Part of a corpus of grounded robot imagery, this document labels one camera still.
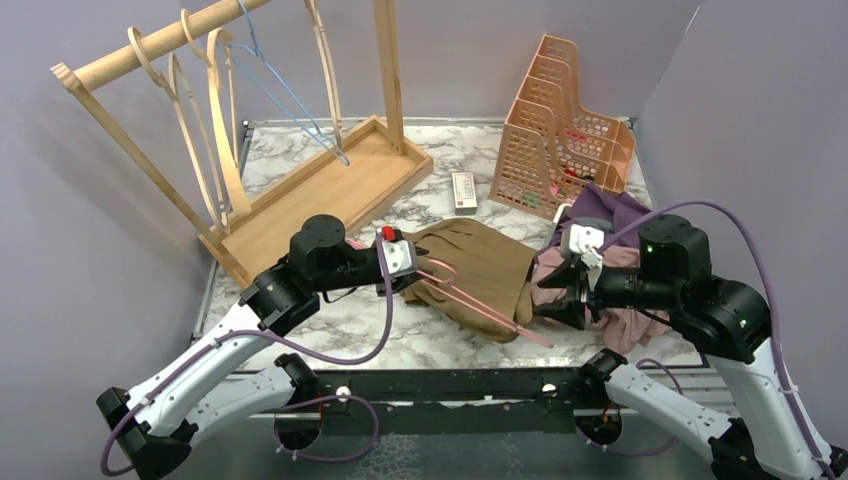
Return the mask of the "brown skirt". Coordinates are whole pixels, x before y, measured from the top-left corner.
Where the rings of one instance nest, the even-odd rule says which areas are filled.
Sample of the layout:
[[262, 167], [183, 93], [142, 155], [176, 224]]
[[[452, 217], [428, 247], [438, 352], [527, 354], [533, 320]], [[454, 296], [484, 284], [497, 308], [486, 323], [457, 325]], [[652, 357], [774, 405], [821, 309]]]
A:
[[[536, 251], [476, 220], [453, 218], [403, 236], [429, 251], [423, 269], [470, 294], [513, 323], [533, 318], [529, 272]], [[446, 296], [446, 286], [422, 279], [402, 291], [409, 304], [427, 305], [486, 340], [508, 343], [511, 328]]]

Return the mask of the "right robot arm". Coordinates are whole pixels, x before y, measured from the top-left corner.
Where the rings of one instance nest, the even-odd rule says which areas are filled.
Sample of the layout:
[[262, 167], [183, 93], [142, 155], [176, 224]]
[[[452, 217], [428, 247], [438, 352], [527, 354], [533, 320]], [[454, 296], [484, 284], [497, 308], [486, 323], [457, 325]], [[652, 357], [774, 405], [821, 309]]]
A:
[[610, 401], [635, 410], [696, 451], [719, 479], [836, 479], [846, 472], [846, 450], [817, 432], [791, 389], [766, 300], [713, 273], [703, 230], [677, 215], [650, 218], [638, 232], [635, 267], [604, 265], [604, 237], [588, 226], [565, 230], [563, 261], [540, 281], [562, 296], [535, 313], [583, 328], [604, 310], [664, 312], [721, 376], [738, 413], [700, 405], [609, 349], [579, 370], [577, 393], [585, 404]]

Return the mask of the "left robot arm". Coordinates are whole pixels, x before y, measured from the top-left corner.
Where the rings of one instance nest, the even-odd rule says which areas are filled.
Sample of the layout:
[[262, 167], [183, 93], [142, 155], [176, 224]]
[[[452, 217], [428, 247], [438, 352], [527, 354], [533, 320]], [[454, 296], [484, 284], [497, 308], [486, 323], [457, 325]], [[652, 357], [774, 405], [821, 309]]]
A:
[[[356, 248], [337, 217], [308, 218], [288, 253], [256, 276], [212, 331], [146, 381], [98, 396], [110, 428], [102, 474], [161, 479], [233, 422], [276, 406], [298, 411], [318, 402], [316, 377], [303, 359], [354, 366], [375, 358], [390, 337], [393, 295], [419, 280], [419, 260], [427, 253], [393, 227], [379, 230], [372, 246]], [[327, 292], [366, 286], [386, 299], [383, 332], [370, 352], [338, 358], [288, 339], [320, 310]]]

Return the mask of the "pink wire hanger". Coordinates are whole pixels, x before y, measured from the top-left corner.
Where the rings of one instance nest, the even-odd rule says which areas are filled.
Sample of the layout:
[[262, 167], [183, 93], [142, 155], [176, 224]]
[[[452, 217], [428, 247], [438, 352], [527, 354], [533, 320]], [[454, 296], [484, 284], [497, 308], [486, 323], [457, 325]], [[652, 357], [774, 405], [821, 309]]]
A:
[[409, 293], [403, 294], [408, 303], [434, 308], [485, 340], [509, 343], [525, 337], [544, 348], [553, 347], [543, 335], [532, 332], [457, 287], [457, 272], [449, 263], [424, 254], [418, 254], [417, 259], [422, 260], [424, 266], [411, 276], [413, 285], [407, 287]]

